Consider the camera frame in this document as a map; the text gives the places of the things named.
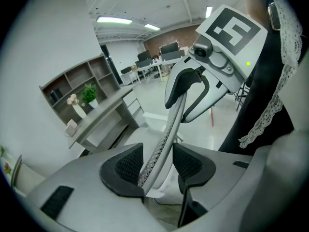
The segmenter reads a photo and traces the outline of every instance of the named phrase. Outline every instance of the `white vase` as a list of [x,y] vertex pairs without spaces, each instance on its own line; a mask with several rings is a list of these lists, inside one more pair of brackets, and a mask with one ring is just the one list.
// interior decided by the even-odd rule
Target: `white vase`
[[93,108],[96,108],[98,106],[97,99],[94,99],[93,101],[89,102],[89,105],[92,106]]
[[72,105],[75,112],[81,117],[81,118],[85,118],[87,116],[87,114],[85,113],[85,111],[77,104],[77,105]]

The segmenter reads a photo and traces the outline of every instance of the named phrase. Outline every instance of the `fluorescent light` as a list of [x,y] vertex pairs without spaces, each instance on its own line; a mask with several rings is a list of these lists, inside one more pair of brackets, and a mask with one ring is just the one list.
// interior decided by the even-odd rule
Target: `fluorescent light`
[[150,24],[146,24],[144,27],[149,28],[149,29],[153,29],[153,30],[156,30],[156,31],[160,30],[160,28],[153,26],[153,25],[150,25]]
[[205,18],[207,18],[207,17],[209,17],[209,16],[210,16],[210,14],[211,14],[211,10],[212,10],[212,6],[207,6],[207,8],[206,8],[206,16],[205,16]]
[[122,19],[122,18],[115,18],[115,17],[100,16],[97,19],[97,22],[114,22],[114,23],[130,24],[132,22],[132,20]]

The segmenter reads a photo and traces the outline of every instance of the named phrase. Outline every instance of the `camera lens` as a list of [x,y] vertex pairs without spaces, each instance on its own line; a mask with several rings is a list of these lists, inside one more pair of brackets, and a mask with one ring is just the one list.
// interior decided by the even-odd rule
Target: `camera lens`
[[195,49],[194,54],[198,55],[201,58],[206,57],[206,52],[203,49],[200,49],[200,48]]

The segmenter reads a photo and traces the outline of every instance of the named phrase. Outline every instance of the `brick wall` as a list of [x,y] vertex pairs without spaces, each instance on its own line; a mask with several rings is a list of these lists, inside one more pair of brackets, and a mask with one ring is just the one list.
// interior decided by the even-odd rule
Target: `brick wall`
[[198,26],[176,29],[144,41],[145,49],[149,50],[151,56],[157,55],[160,51],[160,46],[175,40],[178,41],[179,47],[190,47],[198,37],[198,33],[195,32]]

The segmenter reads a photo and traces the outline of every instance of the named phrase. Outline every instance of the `ceiling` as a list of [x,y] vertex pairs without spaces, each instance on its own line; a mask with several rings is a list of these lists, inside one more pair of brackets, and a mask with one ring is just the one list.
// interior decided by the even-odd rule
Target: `ceiling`
[[[115,41],[144,41],[158,34],[205,20],[207,6],[213,11],[226,4],[245,12],[244,0],[86,0],[92,25],[100,44]],[[131,19],[129,25],[98,23],[100,16]],[[161,28],[145,28],[145,24]]]

